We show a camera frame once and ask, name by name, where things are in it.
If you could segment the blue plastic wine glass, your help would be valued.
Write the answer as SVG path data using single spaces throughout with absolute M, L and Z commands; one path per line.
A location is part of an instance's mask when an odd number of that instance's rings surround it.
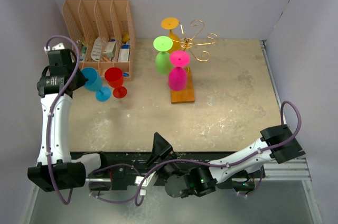
M 111 97 L 111 90 L 103 86 L 102 79 L 96 69 L 87 67 L 83 68 L 81 72 L 87 79 L 84 87 L 88 91 L 94 92 L 99 102 L 105 102 Z

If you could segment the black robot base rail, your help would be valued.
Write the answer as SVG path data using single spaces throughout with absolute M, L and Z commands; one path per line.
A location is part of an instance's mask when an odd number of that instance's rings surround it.
M 195 162 L 207 163 L 216 158 L 228 157 L 231 152 L 176 152 L 168 157 L 169 160 L 191 160 Z M 141 175 L 146 174 L 151 168 L 163 162 L 161 159 L 157 159 L 152 164 L 148 165 L 147 161 L 151 157 L 150 152 L 104 152 L 104 167 L 114 164 L 129 164 L 134 166 L 138 173 Z M 207 166 L 189 162 L 173 162 L 165 164 L 160 168 L 157 168 L 155 181 L 156 186 L 166 186 L 169 177 L 184 176 L 189 181 L 189 188 L 192 189 L 197 186 L 198 177 L 203 179 L 210 178 L 207 175 Z M 113 167 L 106 171 L 101 171 L 95 174 L 90 174 L 90 179 L 109 179 L 109 182 L 91 182 L 95 190 L 100 188 L 104 190 L 111 189 L 113 191 L 127 190 L 129 186 L 134 185 L 137 172 L 127 166 Z M 252 172 L 240 169 L 234 175 L 227 178 L 224 182 L 214 185 L 220 189 L 236 189 L 239 191 L 251 192 L 255 189 L 254 180 L 265 178 L 264 168 L 259 167 L 258 170 Z

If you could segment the pink plastic wine glass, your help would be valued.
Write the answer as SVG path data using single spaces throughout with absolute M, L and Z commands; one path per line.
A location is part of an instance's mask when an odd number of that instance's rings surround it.
M 181 91 L 187 84 L 187 73 L 184 69 L 190 63 L 190 56 L 185 51 L 174 51 L 170 55 L 174 68 L 168 75 L 168 86 L 173 91 Z

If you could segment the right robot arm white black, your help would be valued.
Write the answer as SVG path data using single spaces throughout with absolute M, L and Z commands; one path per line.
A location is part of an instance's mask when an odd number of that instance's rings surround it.
M 296 139 L 301 125 L 291 132 L 285 124 L 261 130 L 261 137 L 248 147 L 229 156 L 207 163 L 194 161 L 196 166 L 183 172 L 177 163 L 173 146 L 158 132 L 155 132 L 151 156 L 146 165 L 150 166 L 157 160 L 162 162 L 146 173 L 148 178 L 156 173 L 165 180 L 166 192 L 173 198 L 185 198 L 190 195 L 202 197 L 215 191 L 215 187 L 238 174 L 247 177 L 261 170 L 264 164 L 277 161 L 284 163 L 303 156 L 301 145 Z

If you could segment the red plastic wine glass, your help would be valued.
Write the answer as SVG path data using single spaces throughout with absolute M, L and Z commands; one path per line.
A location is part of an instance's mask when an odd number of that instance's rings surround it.
M 123 71 L 118 67 L 111 67 L 105 72 L 105 80 L 113 88 L 113 96 L 122 99 L 127 95 L 127 89 L 123 86 Z

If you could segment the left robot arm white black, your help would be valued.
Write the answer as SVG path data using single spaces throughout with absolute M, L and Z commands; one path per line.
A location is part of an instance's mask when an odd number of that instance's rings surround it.
M 73 50 L 52 50 L 47 55 L 49 65 L 37 83 L 43 111 L 41 148 L 36 165 L 27 170 L 27 177 L 43 191 L 52 192 L 82 187 L 90 173 L 102 178 L 107 175 L 109 165 L 99 153 L 72 159 L 68 135 L 72 97 L 87 80 L 75 68 L 77 59 Z

